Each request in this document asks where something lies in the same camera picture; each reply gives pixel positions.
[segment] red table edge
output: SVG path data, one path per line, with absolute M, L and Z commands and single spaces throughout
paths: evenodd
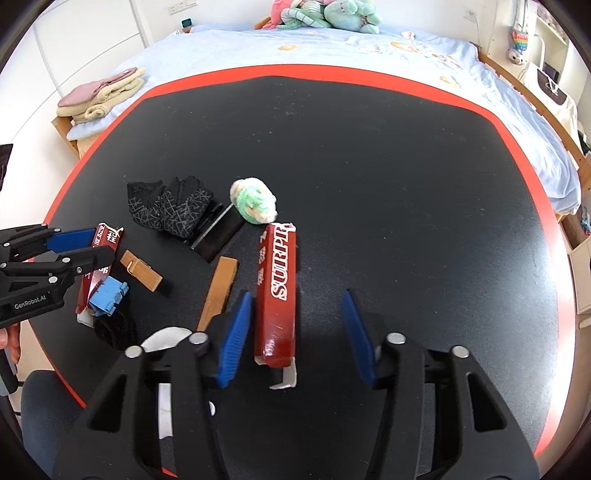
M 574 336 L 575 336 L 575 310 L 573 285 L 570 275 L 570 266 L 567 259 L 566 247 L 560 233 L 560 227 L 556 221 L 556 216 L 550 205 L 550 201 L 544 191 L 540 179 L 534 171 L 533 166 L 523 153 L 523 150 L 513 138 L 503 122 L 491 111 L 476 105 L 457 95 L 440 90 L 436 87 L 425 85 L 401 77 L 388 75 L 385 73 L 371 72 L 369 70 L 358 70 L 347 67 L 335 67 L 326 65 L 310 64 L 279 64 L 279 65 L 260 65 L 252 67 L 240 67 L 228 70 L 219 70 L 216 72 L 203 73 L 192 77 L 175 80 L 170 83 L 158 85 L 145 92 L 132 105 L 130 105 L 115 121 L 113 121 L 100 137 L 86 151 L 86 154 L 76 164 L 60 191 L 58 192 L 51 208 L 47 212 L 45 223 L 49 224 L 59 207 L 63 197 L 80 173 L 88 159 L 100 146 L 102 141 L 119 125 L 123 119 L 140 102 L 168 93 L 179 92 L 197 87 L 218 85 L 221 83 L 240 82 L 266 76 L 290 77 L 301 80 L 316 80 L 321 82 L 349 83 L 354 85 L 365 85 L 395 92 L 407 93 L 434 102 L 446 105 L 457 106 L 470 110 L 485 117 L 490 121 L 499 132 L 503 142 L 511 152 L 525 184 L 530 191 L 534 201 L 535 208 L 540 217 L 542 230 L 544 232 L 546 244 L 550 251 L 553 280 L 556 285 L 557 305 L 558 305 L 558 352 L 555 377 L 552 386 L 552 396 L 550 408 L 545 421 L 544 430 L 535 450 L 538 456 L 548 446 L 562 417 L 566 398 L 569 393 L 570 380 L 573 371 L 574 362 Z M 62 375 L 57 373 L 63 381 L 66 388 L 72 393 L 74 398 L 82 405 L 86 406 L 84 401 L 76 394 L 74 389 L 67 383 Z

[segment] black glove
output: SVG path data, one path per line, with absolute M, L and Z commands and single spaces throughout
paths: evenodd
M 166 188 L 161 181 L 128 183 L 127 194 L 129 212 L 137 224 L 180 238 L 191 235 L 213 198 L 203 182 L 192 176 L 175 177 Z
M 160 200 L 164 189 L 162 180 L 127 184 L 127 205 L 135 223 L 153 230 L 162 230 Z

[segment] blue gripper pad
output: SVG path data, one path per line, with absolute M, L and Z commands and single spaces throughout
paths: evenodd
M 340 316 L 353 349 L 357 369 L 364 382 L 374 387 L 377 381 L 375 353 L 353 294 L 347 290 L 340 303 Z
M 244 291 L 231 311 L 216 315 L 207 327 L 210 341 L 218 348 L 215 378 L 219 388 L 226 388 L 236 375 L 251 317 L 252 295 Z
M 47 239 L 47 249 L 54 251 L 56 254 L 61 254 L 70 250 L 89 247 L 95 233 L 96 228 L 56 233 Z

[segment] finger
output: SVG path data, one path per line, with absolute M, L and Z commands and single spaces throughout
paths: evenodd
M 7 329 L 8 331 L 8 350 L 12 362 L 16 365 L 21 359 L 21 324 L 15 323 Z
M 8 345 L 8 332 L 5 328 L 0 329 L 0 349 Z

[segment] pink plush toy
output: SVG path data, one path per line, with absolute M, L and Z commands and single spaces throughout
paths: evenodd
M 320 3 L 325 5 L 331 4 L 335 0 L 318 0 Z M 281 25 L 281 12 L 286 8 L 291 8 L 294 0 L 273 0 L 271 6 L 271 20 L 263 28 L 275 28 L 277 25 Z

